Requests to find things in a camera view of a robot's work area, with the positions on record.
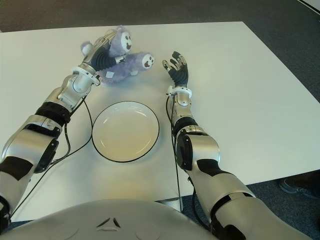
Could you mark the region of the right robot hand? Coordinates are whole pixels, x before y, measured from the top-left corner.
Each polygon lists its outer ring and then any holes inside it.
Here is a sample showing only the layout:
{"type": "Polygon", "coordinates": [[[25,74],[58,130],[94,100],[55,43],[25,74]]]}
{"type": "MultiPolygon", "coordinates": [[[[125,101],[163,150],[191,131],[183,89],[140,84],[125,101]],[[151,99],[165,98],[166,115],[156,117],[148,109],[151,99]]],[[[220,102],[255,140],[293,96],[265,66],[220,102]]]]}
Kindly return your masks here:
{"type": "Polygon", "coordinates": [[[168,72],[175,87],[187,87],[189,71],[186,59],[177,51],[174,51],[171,56],[169,62],[167,60],[162,61],[162,66],[168,72]]]}

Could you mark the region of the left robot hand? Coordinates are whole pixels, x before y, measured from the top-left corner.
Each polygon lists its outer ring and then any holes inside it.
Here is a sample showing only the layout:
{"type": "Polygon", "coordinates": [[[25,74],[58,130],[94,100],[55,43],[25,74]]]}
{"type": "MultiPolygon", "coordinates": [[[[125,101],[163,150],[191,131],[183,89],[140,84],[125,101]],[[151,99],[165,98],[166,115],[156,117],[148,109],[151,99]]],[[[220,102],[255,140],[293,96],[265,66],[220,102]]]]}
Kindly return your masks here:
{"type": "Polygon", "coordinates": [[[116,31],[109,30],[105,35],[100,36],[93,44],[88,54],[84,57],[80,68],[95,74],[96,72],[108,69],[125,61],[125,55],[116,57],[109,56],[111,41],[115,38],[116,31]]]}

